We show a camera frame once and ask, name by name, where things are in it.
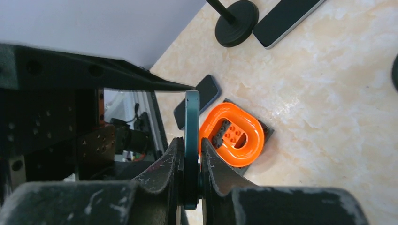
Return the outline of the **teal edged black phone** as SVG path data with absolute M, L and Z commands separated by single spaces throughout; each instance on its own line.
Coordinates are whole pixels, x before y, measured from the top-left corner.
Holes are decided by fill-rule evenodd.
M 199 112 L 200 97 L 196 90 L 185 95 L 184 128 L 184 209 L 195 210 L 199 202 Z

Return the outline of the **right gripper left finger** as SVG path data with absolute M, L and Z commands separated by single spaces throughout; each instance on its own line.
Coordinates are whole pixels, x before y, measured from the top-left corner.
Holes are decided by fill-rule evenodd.
M 5 201 L 3 225 L 178 225 L 182 138 L 132 180 L 29 182 Z

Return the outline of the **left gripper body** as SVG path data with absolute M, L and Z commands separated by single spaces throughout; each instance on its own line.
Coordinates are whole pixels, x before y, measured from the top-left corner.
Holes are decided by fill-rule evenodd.
M 113 164 L 101 90 L 0 91 L 0 196 L 31 181 L 89 180 Z

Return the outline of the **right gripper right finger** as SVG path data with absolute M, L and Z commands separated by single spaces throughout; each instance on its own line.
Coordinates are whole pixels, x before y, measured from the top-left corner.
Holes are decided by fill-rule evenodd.
M 258 186 L 201 141 L 203 222 L 206 225 L 366 225 L 358 201 L 332 187 Z

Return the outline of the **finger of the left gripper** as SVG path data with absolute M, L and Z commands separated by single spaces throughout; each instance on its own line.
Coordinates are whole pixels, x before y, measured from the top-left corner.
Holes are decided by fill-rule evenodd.
M 0 86 L 10 90 L 98 89 L 186 91 L 194 87 L 164 80 L 124 60 L 0 45 Z

